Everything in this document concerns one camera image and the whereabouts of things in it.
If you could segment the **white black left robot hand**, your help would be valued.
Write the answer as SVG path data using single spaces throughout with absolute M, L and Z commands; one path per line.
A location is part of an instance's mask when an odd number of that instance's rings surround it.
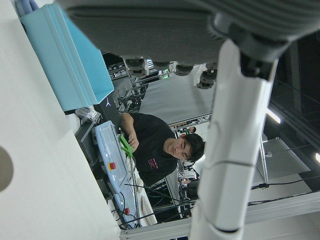
M 240 240 L 278 59 L 318 31 L 317 0 L 61 0 L 71 21 L 100 50 L 122 57 L 133 75 L 143 61 L 217 63 L 191 240 Z

